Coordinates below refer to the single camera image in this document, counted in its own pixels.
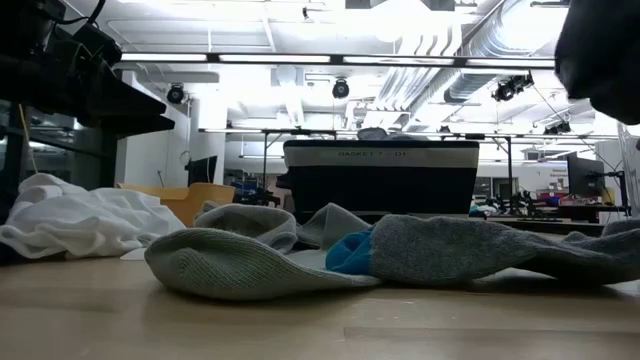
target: security camera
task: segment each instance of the security camera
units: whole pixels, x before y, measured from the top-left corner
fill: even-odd
[[[167,101],[172,104],[181,105],[189,100],[189,95],[184,92],[184,84],[171,84],[171,89],[167,92]]]
[[[346,79],[336,80],[336,84],[333,85],[333,97],[336,99],[344,99],[349,96],[349,85],[347,85]]]

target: ceiling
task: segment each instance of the ceiling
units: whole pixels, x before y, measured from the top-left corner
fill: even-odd
[[[70,9],[67,17],[86,16],[96,4],[96,0],[62,1]],[[461,37],[465,37],[474,24],[498,3],[497,0],[457,2],[475,2],[477,5],[456,11],[455,21],[459,23]],[[303,7],[308,9],[308,19],[302,14]],[[98,23],[125,51],[353,54],[403,53],[403,46],[410,43],[413,35],[435,34],[451,26],[449,19],[452,17],[444,17],[441,12],[430,12],[427,14],[429,21],[422,21],[420,16],[423,15],[418,16],[411,9],[397,12],[386,9],[377,13],[375,10],[376,7],[371,10],[345,10],[345,0],[110,0]],[[403,35],[397,41],[390,41],[397,36],[394,29],[401,25],[406,25],[402,26]],[[520,34],[520,37],[526,39],[527,35]],[[551,35],[547,44],[533,55],[552,56],[556,38],[557,34]],[[159,64],[136,70],[141,81],[147,73],[151,74],[150,77],[156,80],[148,85],[163,89],[168,84],[158,79],[162,80],[167,73],[218,73],[220,83],[217,89],[224,94],[229,105],[229,118],[243,126],[258,127],[264,124],[265,119],[276,119],[280,116],[278,114],[291,114],[292,111],[287,106],[291,91],[277,83],[274,86],[271,66]],[[358,106],[370,104],[383,90],[389,74],[389,67],[307,66],[299,67],[299,70],[304,75],[295,97],[304,113],[340,116],[348,115],[345,111],[348,111],[350,103]],[[304,80],[308,74],[319,76],[322,81],[312,81],[313,86],[310,86]],[[582,132],[606,132],[590,128],[595,119],[591,106],[585,102],[569,102],[553,73],[538,71],[533,76],[536,89],[530,88],[509,102],[496,103],[491,98],[491,91],[502,78],[497,76],[464,104],[443,104],[434,99],[433,104],[429,104],[429,111],[414,114],[408,125],[414,128],[423,125],[421,130],[430,128],[433,131],[444,122],[455,127],[455,131],[507,132],[519,129],[518,132],[541,133],[545,124],[557,120],[554,112],[559,112],[561,116],[569,114],[572,124]],[[346,78],[351,88],[347,99],[336,100],[331,95],[333,82],[339,77]],[[440,110],[447,115],[436,115]],[[252,123],[252,119],[261,122]],[[313,125],[318,126],[318,122],[314,121]],[[335,126],[331,120],[325,125],[329,128]]]

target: fluorescent light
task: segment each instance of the fluorescent light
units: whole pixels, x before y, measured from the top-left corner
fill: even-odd
[[[264,159],[263,155],[240,155],[240,159]],[[282,155],[267,155],[267,159],[284,159]]]
[[[397,56],[345,56],[345,64],[360,65],[432,65],[451,66],[453,59],[397,57]]]
[[[503,67],[520,67],[526,69],[553,70],[555,69],[555,61],[548,59],[469,59],[467,66],[477,66],[486,68],[500,69]]]
[[[260,134],[260,129],[200,129],[208,133],[223,133],[223,134]]]
[[[225,54],[220,55],[220,62],[225,63],[314,63],[328,64],[328,55],[264,55],[264,54]]]
[[[124,53],[121,61],[130,62],[206,62],[206,54]]]

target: wooden table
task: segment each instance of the wooden table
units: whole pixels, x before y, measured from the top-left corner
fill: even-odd
[[[459,290],[225,303],[144,262],[0,268],[1,359],[638,359],[638,283],[591,291],[509,270]]]

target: white fabric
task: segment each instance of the white fabric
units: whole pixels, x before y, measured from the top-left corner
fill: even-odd
[[[120,256],[185,228],[160,199],[137,191],[86,191],[48,174],[26,179],[19,191],[0,242],[29,259]]]

